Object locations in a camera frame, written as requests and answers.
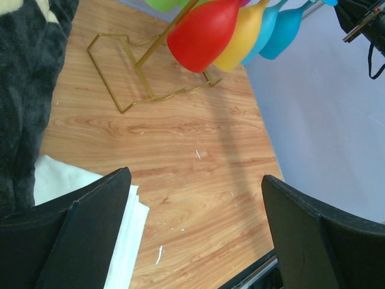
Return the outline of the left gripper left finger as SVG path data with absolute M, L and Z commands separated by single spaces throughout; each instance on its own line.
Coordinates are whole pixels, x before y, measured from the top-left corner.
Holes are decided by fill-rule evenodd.
M 103 288 L 132 175 L 127 167 L 1 220 L 1 288 Z

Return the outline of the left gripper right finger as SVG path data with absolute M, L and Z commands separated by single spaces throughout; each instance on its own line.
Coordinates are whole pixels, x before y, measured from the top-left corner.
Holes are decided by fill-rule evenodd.
M 384 288 L 384 225 L 272 175 L 263 202 L 285 288 Z

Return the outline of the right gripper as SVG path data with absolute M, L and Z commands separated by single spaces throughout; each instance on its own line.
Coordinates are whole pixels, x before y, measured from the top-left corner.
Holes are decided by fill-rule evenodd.
M 384 55 L 384 1 L 338 1 L 334 10 L 345 43 L 362 34 Z

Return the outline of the light blue wine glass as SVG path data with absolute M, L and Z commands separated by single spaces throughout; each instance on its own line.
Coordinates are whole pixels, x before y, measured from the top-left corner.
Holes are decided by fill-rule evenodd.
M 286 4 L 287 0 L 282 0 L 276 5 L 267 7 L 262 15 L 261 28 L 258 38 L 247 56 L 241 61 L 242 65 L 248 64 L 267 44 L 274 27 L 276 25 L 277 15 L 280 9 Z

